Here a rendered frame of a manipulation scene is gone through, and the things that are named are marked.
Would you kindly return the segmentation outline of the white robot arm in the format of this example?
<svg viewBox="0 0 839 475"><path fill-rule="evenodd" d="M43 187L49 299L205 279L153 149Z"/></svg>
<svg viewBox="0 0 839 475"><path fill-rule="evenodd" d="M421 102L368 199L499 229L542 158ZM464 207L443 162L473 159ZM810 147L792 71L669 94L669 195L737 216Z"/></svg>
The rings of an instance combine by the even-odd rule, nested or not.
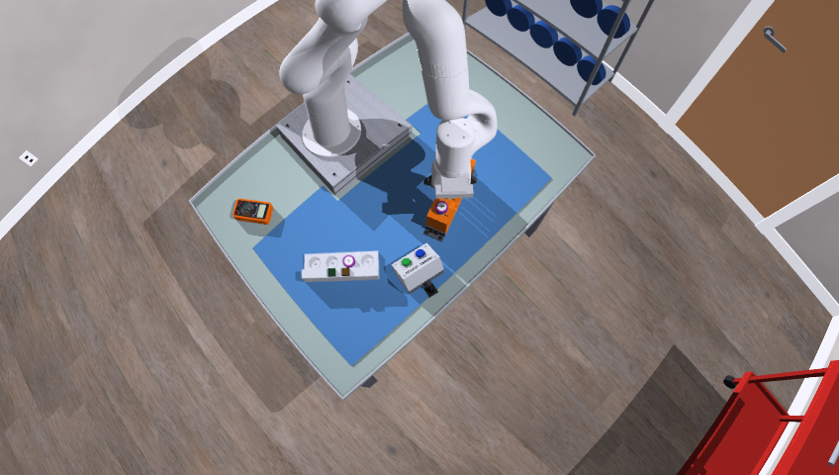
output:
<svg viewBox="0 0 839 475"><path fill-rule="evenodd" d="M303 141L315 155L344 154L360 138L360 121L347 110L344 84L357 56L357 37L368 16L387 1L316 0L319 20L281 64L284 87L303 94L311 120ZM462 19L445 0L403 0L403 18L417 44L429 110L442 120L436 130L441 185L435 185L435 199L473 198L466 172L472 155L495 137L497 115L485 97L469 89Z"/></svg>

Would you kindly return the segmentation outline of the orange tube rack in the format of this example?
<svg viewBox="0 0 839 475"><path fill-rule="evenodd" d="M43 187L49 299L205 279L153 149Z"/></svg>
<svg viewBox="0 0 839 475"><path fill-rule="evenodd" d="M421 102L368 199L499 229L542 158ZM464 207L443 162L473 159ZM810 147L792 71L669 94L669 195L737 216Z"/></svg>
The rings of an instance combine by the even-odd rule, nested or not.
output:
<svg viewBox="0 0 839 475"><path fill-rule="evenodd" d="M476 160L471 159L471 174L473 175L474 171L474 164ZM473 169L473 170L472 170ZM458 209L458 206L461 202L462 198L452 198L450 200L447 199L434 199L428 214L426 216L426 225L432 227L436 230L439 230L443 233L447 233L448 228L453 220L453 217ZM440 216L435 211L435 205L438 201L445 201L448 204L448 210L445 215ZM455 208L456 207L456 208ZM454 210L455 209L455 210ZM450 220L450 221L449 221Z"/></svg>

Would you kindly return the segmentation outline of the blue flat mat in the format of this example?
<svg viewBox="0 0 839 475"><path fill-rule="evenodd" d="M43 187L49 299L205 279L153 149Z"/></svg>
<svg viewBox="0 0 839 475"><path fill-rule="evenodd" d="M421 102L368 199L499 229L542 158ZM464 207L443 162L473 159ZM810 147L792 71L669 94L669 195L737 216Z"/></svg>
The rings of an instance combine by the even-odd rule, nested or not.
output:
<svg viewBox="0 0 839 475"><path fill-rule="evenodd" d="M352 366L428 295L409 294L392 264L424 244L444 272L436 290L487 243L551 177L499 130L479 148L473 198L462 198L443 239L424 235L435 188L424 185L436 152L428 104L407 121L420 135L340 200L322 186L253 249L311 322ZM378 251L379 280L305 282L307 253Z"/></svg>

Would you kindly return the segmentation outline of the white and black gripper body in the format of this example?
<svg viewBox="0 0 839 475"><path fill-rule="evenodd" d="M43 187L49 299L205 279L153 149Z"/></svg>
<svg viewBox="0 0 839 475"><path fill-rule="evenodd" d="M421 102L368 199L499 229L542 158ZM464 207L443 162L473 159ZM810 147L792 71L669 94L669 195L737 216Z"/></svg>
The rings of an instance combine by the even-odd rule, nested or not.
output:
<svg viewBox="0 0 839 475"><path fill-rule="evenodd" d="M466 172L466 182L467 184L471 183L471 162L470 166ZM435 165L435 160L432 163L431 167L431 184L435 188L435 185L441 185L441 173L437 170Z"/></svg>

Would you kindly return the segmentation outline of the orange digital multimeter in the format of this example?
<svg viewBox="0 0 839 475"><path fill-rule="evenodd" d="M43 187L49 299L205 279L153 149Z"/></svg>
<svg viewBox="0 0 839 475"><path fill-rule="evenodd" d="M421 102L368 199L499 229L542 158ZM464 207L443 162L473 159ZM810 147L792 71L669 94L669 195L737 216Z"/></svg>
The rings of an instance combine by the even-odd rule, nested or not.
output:
<svg viewBox="0 0 839 475"><path fill-rule="evenodd" d="M272 211L273 206L269 202L237 199L233 217L238 221L268 225Z"/></svg>

